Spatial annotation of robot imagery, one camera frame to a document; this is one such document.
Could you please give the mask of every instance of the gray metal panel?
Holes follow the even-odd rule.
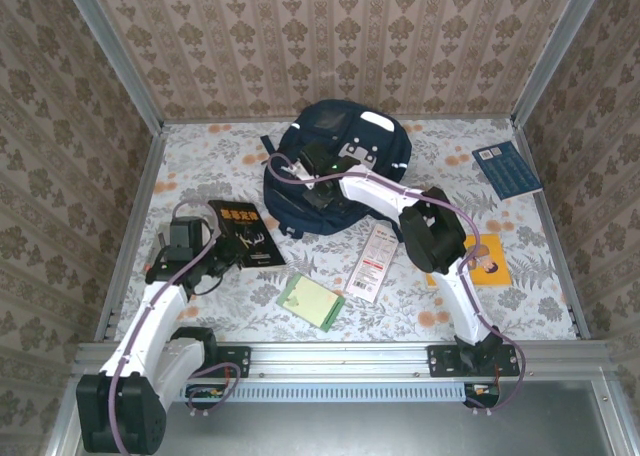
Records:
[[[569,0],[513,110],[524,126],[595,0]]]
[[[249,344],[252,347],[249,381],[254,385],[259,385],[261,382],[265,384],[349,382],[366,387],[366,383],[385,382],[424,384],[427,387],[434,380],[429,376],[425,347],[432,344],[444,343]],[[357,405],[342,403],[333,403],[332,409],[327,409],[322,403],[314,403],[314,407],[307,407],[304,403],[279,404],[278,406],[282,409],[270,408],[269,403],[259,405],[236,403],[225,407],[224,411],[219,413],[224,416],[215,415],[208,419],[194,419],[190,418],[188,413],[182,414],[184,411],[182,406],[173,405],[170,410],[168,435],[159,454],[204,454],[206,451],[210,454],[212,450],[215,450],[216,454],[230,454],[227,451],[233,448],[246,454],[258,454],[255,451],[262,449],[265,452],[260,454],[275,454],[267,452],[267,449],[275,451],[276,447],[269,446],[270,442],[261,439],[267,434],[272,434],[273,438],[284,441],[284,446],[280,448],[283,452],[280,454],[305,454],[295,452],[287,446],[289,444],[286,442],[287,438],[291,437],[291,431],[294,429],[295,434],[304,435],[303,438],[300,436],[302,439],[297,439],[298,436],[293,437],[292,441],[298,449],[310,451],[307,454],[323,454],[316,452],[320,447],[318,445],[326,444],[322,435],[340,432],[341,428],[352,428],[354,424],[356,426],[360,424],[358,421],[367,422],[367,424],[358,426],[353,432],[341,433],[343,438],[359,441],[360,446],[354,448],[355,452],[348,454],[372,451],[372,448],[366,444],[367,438],[371,438],[372,434],[377,437],[380,432],[396,434],[397,444],[405,444],[399,447],[404,448],[406,452],[399,454],[425,454],[414,451],[418,449],[424,451],[425,447],[431,448],[430,438],[436,435],[445,443],[434,446],[434,452],[430,454],[435,455],[465,454],[465,451],[480,455],[594,454],[600,456],[614,454],[626,456],[634,454],[634,434],[629,433],[628,427],[623,424],[625,403],[621,400],[621,393],[615,392],[615,384],[611,382],[615,379],[615,373],[607,357],[604,341],[529,341],[521,344],[528,360],[523,393],[515,400],[512,408],[491,417],[482,414],[473,417],[468,410],[458,405],[443,403],[428,406],[418,403],[412,403],[412,405],[394,403],[380,406],[378,410],[374,407],[377,403],[367,403],[366,411]],[[77,378],[85,371],[96,372],[115,347],[115,343],[81,345],[73,369],[74,376]],[[506,379],[502,379],[502,385],[509,384]],[[460,378],[449,378],[447,381],[455,380]],[[78,447],[80,432],[73,392],[76,381],[77,379],[71,380],[62,401],[50,451],[47,453],[49,456],[75,454]],[[219,381],[202,378],[198,382]],[[563,384],[544,386],[549,389],[541,392],[536,389],[541,387],[541,383],[548,382]],[[304,411],[307,413],[298,414],[299,409],[295,409],[294,406],[306,408]],[[412,412],[416,408],[420,408],[419,413]],[[323,429],[319,433],[307,434],[302,428],[289,422],[286,419],[287,414],[296,414],[294,420],[314,421]],[[350,414],[350,416],[341,420],[343,414]],[[380,414],[381,419],[370,420],[372,414]],[[403,419],[403,415],[407,414],[410,417]],[[226,426],[221,421],[233,421],[233,425]],[[282,422],[275,433],[271,421]],[[396,424],[394,421],[400,421],[402,424]],[[418,423],[420,423],[420,430],[416,429]],[[203,426],[206,424],[214,424],[214,426]],[[234,430],[235,425],[238,425],[236,428],[249,428],[248,432]],[[213,441],[209,439],[211,430],[218,435]],[[494,440],[501,440],[500,438],[506,441],[504,448],[511,452],[506,452],[507,449],[501,445],[496,446],[492,443]],[[519,441],[525,452],[513,452],[515,447],[509,446],[511,443],[508,442],[511,440]],[[583,441],[587,441],[589,447],[596,452],[584,452]],[[180,445],[180,452],[176,451],[177,446],[174,443]],[[340,446],[342,443],[336,441],[335,444]],[[576,452],[562,452],[569,447],[575,448]],[[538,452],[526,452],[531,451],[532,448],[537,448]],[[560,452],[545,452],[548,448],[556,448]],[[329,449],[336,451],[331,454],[347,454],[337,451],[335,445],[329,446]],[[481,452],[489,449],[494,452]]]
[[[527,143],[527,138],[525,137],[522,126],[517,126],[515,128],[515,133],[516,142],[518,144],[518,150],[520,151],[520,154],[527,162],[527,164],[529,164],[536,176],[538,176],[538,171],[536,170],[536,165],[533,161],[529,143]],[[562,291],[567,298],[567,303],[573,309],[575,323],[578,327],[578,331],[580,331],[580,336],[582,336],[584,339],[589,339],[591,337],[591,334],[589,332],[589,328],[587,327],[587,321],[584,317],[584,313],[582,312],[582,307],[580,306],[578,293],[576,292],[576,288],[573,285],[573,279],[571,279],[571,274],[569,273],[569,266],[567,265],[567,260],[564,257],[562,246],[560,245],[560,238],[558,238],[558,232],[556,231],[556,227],[553,223],[551,210],[549,209],[549,204],[547,203],[547,198],[544,194],[544,191],[536,193],[533,196],[533,199],[536,202],[538,214],[540,215],[540,220],[542,221],[542,226],[547,236],[549,250],[551,251],[551,257],[553,258],[553,262],[556,266],[556,273],[558,274],[558,279],[560,280]]]
[[[140,242],[140,235],[144,228],[151,196],[153,196],[153,187],[156,184],[156,177],[162,164],[164,146],[164,137],[160,136],[151,140],[151,147],[149,148],[147,161],[144,165],[142,177],[140,178],[138,192],[133,201],[127,229],[124,233],[120,253],[118,254],[104,306],[102,307],[100,322],[98,323],[98,328],[94,336],[94,340],[96,341],[102,341],[107,335],[112,312],[120,310],[122,301],[126,295],[129,278],[133,270],[133,262]]]
[[[73,0],[154,137],[160,135],[162,113],[129,59],[98,0]]]
[[[590,384],[530,384],[513,406],[460,403],[230,404],[169,410],[158,456],[613,456]]]

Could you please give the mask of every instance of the book cover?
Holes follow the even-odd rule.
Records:
[[[327,332],[344,306],[345,299],[315,281],[296,274],[276,304]]]
[[[476,244],[474,235],[468,235],[464,242],[467,254]],[[504,257],[500,236],[497,234],[481,234],[480,247],[476,257],[469,262],[471,281],[476,286],[510,286],[511,275]],[[436,286],[435,280],[427,274],[428,286]]]
[[[511,141],[472,151],[501,200],[542,190],[540,181]]]
[[[286,264],[255,204],[216,199],[209,201],[209,205],[218,215],[221,231],[235,236],[247,247],[247,254],[241,260],[243,269],[268,270]]]

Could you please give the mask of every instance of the patterned wallpaper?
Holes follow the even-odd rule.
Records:
[[[511,113],[567,0],[100,0],[168,120]]]
[[[150,135],[71,0],[0,0],[0,454],[39,454]]]
[[[525,131],[594,337],[640,423],[640,0],[597,0]]]

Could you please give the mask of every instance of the floral tablecloth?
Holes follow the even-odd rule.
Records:
[[[501,202],[471,151],[513,138],[507,120],[403,121],[413,153],[403,183],[439,186],[471,214],[481,233],[499,233],[513,279],[502,288],[479,288],[495,324],[517,339],[573,339],[575,334],[532,196]],[[297,272],[342,292],[375,220],[370,217],[333,236],[306,234],[289,239],[277,229],[262,201],[267,153],[260,136],[277,146],[288,123],[179,124],[164,128],[164,161],[140,240],[133,275],[122,307],[120,339],[138,308],[143,267],[158,228],[180,200],[211,198],[252,201],[288,264],[277,272],[230,270],[214,293],[195,297],[179,324],[211,327],[221,341],[433,341],[451,340],[446,304],[400,245],[374,304],[347,297],[328,333],[276,305]],[[199,290],[212,284],[207,277]]]

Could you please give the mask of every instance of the metal frame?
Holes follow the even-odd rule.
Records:
[[[372,384],[402,387],[411,383],[413,387],[468,380],[430,378],[426,346],[438,344],[447,343],[236,343],[229,346],[251,346],[251,373],[243,383],[257,387],[280,384],[283,388],[295,388],[308,383],[356,383],[363,387]],[[634,434],[627,428],[625,419],[629,415],[624,412],[624,397],[615,381],[605,342],[528,341],[521,344],[527,355],[525,381],[590,381],[614,454],[638,454]],[[82,374],[99,369],[116,346],[116,343],[80,345],[47,456],[76,455],[80,426],[75,385]],[[198,379],[198,383],[216,382],[220,381]]]
[[[73,0],[73,2],[80,10],[80,14],[91,29],[93,37],[100,44],[102,51],[129,93],[131,101],[138,109],[149,131],[153,137],[158,137],[162,131],[162,113],[147,91],[144,80],[138,74],[124,46],[120,43],[100,3],[98,0]]]
[[[166,125],[175,124],[222,124],[222,123],[290,123],[295,114],[289,116],[254,116],[254,117],[240,117],[240,118],[191,118],[191,119],[167,119],[164,121]],[[484,114],[402,114],[396,115],[395,118],[400,121],[416,121],[424,119],[442,120],[442,119],[462,119],[462,120],[476,120],[476,119],[509,119],[511,117],[508,113],[484,113]]]
[[[594,2],[595,0],[569,0],[567,3],[513,109],[518,125],[524,125],[531,115]]]

